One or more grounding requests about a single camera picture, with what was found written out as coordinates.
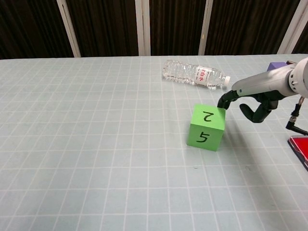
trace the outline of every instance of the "purple object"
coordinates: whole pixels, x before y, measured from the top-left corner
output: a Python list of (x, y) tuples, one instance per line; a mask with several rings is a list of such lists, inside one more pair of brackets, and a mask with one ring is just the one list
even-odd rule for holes
[(271, 71), (271, 70), (274, 70), (274, 69), (277, 69), (277, 68), (283, 67), (283, 66), (287, 66), (287, 64), (284, 63), (284, 62), (272, 62), (272, 63), (269, 64), (267, 71)]

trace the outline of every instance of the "robotic hand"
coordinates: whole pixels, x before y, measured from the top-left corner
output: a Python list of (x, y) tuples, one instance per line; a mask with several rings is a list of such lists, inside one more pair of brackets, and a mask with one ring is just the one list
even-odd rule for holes
[(292, 112), (287, 129), (308, 135), (306, 131), (294, 127), (299, 108), (304, 98), (308, 98), (308, 58), (237, 81), (229, 92), (222, 95), (217, 107), (228, 109), (231, 102), (241, 97), (253, 97), (261, 103), (255, 112), (246, 104), (241, 104), (240, 109), (250, 121), (261, 123), (277, 108), (279, 100), (296, 94), (300, 94), (301, 99)]

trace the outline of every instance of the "bottle label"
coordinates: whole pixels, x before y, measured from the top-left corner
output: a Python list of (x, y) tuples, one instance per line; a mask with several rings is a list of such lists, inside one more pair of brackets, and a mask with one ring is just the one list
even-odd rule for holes
[(195, 83), (206, 85), (208, 74), (209, 71), (207, 68), (205, 68), (204, 66), (197, 66)]

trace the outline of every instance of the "bottle cap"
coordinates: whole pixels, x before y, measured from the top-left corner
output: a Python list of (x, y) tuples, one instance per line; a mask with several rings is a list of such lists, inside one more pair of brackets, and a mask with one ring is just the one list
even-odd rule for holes
[(229, 84), (229, 81), (230, 81), (230, 76), (226, 76), (225, 82), (223, 83), (223, 86), (224, 86), (224, 87), (227, 87), (228, 84)]

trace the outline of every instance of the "green cube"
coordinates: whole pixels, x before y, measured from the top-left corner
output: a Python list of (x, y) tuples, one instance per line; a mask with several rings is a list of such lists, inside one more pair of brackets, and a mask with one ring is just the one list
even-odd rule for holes
[(214, 106), (194, 106), (187, 145), (216, 151), (225, 130), (226, 110)]

